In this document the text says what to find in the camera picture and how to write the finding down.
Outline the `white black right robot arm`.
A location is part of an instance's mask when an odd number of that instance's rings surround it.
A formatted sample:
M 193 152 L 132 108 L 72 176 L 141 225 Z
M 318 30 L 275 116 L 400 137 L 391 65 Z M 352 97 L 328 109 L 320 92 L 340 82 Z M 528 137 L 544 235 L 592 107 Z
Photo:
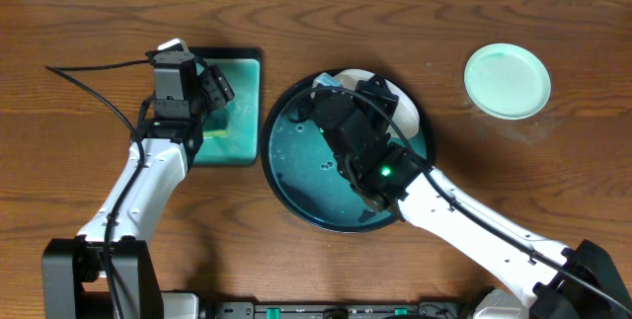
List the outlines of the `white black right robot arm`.
M 534 318 L 628 318 L 631 296 L 609 255 L 513 223 L 456 187 L 410 143 L 428 128 L 380 75 L 345 87 L 327 73 L 308 89 L 310 114 L 351 189 L 375 212 L 425 229 L 499 279 Z

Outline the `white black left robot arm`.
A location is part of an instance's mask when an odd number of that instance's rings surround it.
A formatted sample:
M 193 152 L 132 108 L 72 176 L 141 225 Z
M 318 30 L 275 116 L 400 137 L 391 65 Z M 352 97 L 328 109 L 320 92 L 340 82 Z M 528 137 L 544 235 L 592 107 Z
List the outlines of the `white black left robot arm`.
M 234 97 L 216 65 L 187 52 L 150 57 L 155 90 L 130 131 L 125 167 L 95 216 L 41 258 L 48 318 L 208 318 L 195 293 L 160 289 L 149 254 L 167 201 L 203 143 L 203 123 Z

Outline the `green yellow sponge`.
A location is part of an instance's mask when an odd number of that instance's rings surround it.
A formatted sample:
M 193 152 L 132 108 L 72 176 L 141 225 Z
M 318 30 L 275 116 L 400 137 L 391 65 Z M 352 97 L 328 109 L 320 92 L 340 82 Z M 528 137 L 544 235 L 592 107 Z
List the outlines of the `green yellow sponge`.
M 226 137 L 229 133 L 229 115 L 225 109 L 211 112 L 202 125 L 204 138 Z

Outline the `white plate with green stain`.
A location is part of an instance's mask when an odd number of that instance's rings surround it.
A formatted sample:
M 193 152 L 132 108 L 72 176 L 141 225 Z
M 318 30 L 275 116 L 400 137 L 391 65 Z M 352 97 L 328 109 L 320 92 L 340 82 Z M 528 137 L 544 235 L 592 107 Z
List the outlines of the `white plate with green stain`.
M 337 74 L 323 72 L 312 82 L 313 87 L 332 86 L 354 90 L 359 81 L 368 81 L 373 72 L 362 69 L 345 69 Z M 389 91 L 398 97 L 398 104 L 392 120 L 400 128 L 406 138 L 413 138 L 420 133 L 421 117 L 413 101 L 389 79 L 386 79 Z

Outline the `mint green plate with stain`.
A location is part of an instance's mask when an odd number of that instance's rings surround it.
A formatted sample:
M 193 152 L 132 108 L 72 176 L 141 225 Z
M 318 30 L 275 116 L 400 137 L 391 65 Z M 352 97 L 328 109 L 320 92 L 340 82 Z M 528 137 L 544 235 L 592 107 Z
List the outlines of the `mint green plate with stain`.
M 471 101 L 502 120 L 536 115 L 546 106 L 552 90 L 542 61 L 510 43 L 492 43 L 476 50 L 465 64 L 463 81 Z

